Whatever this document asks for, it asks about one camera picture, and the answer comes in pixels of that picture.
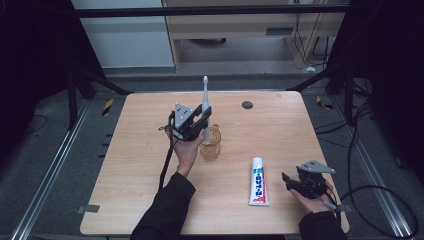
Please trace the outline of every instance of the gray floor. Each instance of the gray floor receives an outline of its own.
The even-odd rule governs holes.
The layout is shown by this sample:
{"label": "gray floor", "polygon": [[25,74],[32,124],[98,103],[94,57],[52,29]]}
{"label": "gray floor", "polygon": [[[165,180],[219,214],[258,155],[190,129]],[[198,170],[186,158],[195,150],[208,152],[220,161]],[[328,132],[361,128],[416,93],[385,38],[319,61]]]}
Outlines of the gray floor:
{"label": "gray floor", "polygon": [[[303,82],[313,73],[297,69],[291,61],[283,39],[227,39],[224,44],[186,41],[181,59],[181,69],[177,73],[146,74],[132,78],[110,78],[117,85],[137,92],[148,91],[198,91],[202,89],[201,77],[210,76],[210,90],[247,89],[286,89]],[[317,104],[316,96],[326,97],[323,92],[325,81],[305,90],[302,96],[314,127],[334,123],[317,132],[331,129],[343,121],[341,107],[328,110]],[[88,203],[91,191],[107,151],[110,134],[113,133],[125,96],[95,84],[97,96],[89,100],[86,120],[73,143],[59,175],[55,179],[44,207],[35,221],[31,237],[33,239],[87,239],[79,231],[83,215],[77,213],[79,206]],[[114,99],[111,111],[101,116],[105,102]],[[33,122],[22,141],[10,156],[8,168],[0,175],[0,236],[8,239],[36,193],[44,175],[49,169],[56,151],[65,138],[68,124],[66,92],[58,93],[41,101],[36,109]],[[338,106],[343,93],[330,96],[333,106]],[[86,103],[79,97],[79,106]],[[355,98],[360,106],[365,100]],[[424,188],[411,170],[398,168],[390,145],[382,134],[378,122],[372,120],[372,113],[358,121],[360,142],[355,145],[350,162],[353,187],[372,183],[373,178],[399,194],[423,221]],[[343,127],[328,134],[319,134],[320,144],[329,166],[336,169],[333,176],[340,194],[348,191],[347,169],[348,148],[351,141],[349,132]],[[363,159],[369,159],[377,175],[370,175],[369,166]],[[372,223],[393,234],[393,227],[385,211],[385,203],[379,200],[374,190],[364,190],[354,194],[357,206]],[[413,221],[401,204],[399,206],[409,227]],[[349,239],[388,239],[369,227],[354,213],[347,214],[350,231]],[[286,236],[287,239],[300,239],[299,236]],[[282,239],[282,236],[239,237],[238,239]],[[415,239],[424,239],[419,234]]]}

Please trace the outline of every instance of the round black object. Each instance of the round black object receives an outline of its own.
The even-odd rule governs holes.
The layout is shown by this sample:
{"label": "round black object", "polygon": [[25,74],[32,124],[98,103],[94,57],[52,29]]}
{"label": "round black object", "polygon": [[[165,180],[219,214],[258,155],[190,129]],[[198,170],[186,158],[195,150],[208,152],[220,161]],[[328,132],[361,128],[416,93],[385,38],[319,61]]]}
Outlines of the round black object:
{"label": "round black object", "polygon": [[241,104],[241,106],[242,106],[244,109],[251,109],[251,108],[253,108],[253,103],[252,103],[252,102],[250,102],[250,101],[244,101],[244,102]]}

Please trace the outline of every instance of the glass cup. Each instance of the glass cup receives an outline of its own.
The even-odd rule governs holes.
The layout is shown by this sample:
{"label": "glass cup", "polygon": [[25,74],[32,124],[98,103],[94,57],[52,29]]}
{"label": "glass cup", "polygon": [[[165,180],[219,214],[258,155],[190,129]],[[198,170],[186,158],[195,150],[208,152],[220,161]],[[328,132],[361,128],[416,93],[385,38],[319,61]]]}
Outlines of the glass cup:
{"label": "glass cup", "polygon": [[219,125],[213,124],[209,127],[209,141],[200,144],[200,155],[206,160],[215,160],[221,151],[221,132]]}

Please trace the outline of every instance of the wall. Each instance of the wall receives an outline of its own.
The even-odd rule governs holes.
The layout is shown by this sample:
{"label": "wall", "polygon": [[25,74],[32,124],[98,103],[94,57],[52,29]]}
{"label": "wall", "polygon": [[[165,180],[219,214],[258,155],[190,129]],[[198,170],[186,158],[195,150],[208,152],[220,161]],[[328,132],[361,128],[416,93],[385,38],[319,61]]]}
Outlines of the wall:
{"label": "wall", "polygon": [[[160,0],[72,0],[72,3],[76,9],[162,6]],[[81,22],[105,73],[174,68],[164,17],[87,18]]]}

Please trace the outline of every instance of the wooden table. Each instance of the wooden table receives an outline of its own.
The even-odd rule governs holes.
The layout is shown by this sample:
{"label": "wooden table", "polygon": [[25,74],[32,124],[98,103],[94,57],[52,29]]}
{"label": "wooden table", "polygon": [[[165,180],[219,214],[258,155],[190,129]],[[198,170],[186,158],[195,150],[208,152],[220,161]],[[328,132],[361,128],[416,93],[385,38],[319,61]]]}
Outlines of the wooden table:
{"label": "wooden table", "polygon": [[[116,126],[81,232],[129,235],[157,192],[169,140],[158,128],[176,102],[195,108],[201,92],[129,95]],[[242,103],[250,101],[252,109]],[[182,234],[292,234],[304,210],[286,190],[281,172],[295,177],[296,165],[315,159],[326,164],[298,92],[209,92],[210,123],[222,134],[221,154],[208,161],[199,154],[188,179],[197,191]],[[249,206],[253,157],[264,161],[269,207]],[[167,178],[175,172],[173,154]],[[332,182],[331,176],[325,178]],[[343,229],[349,224],[343,215]]]}

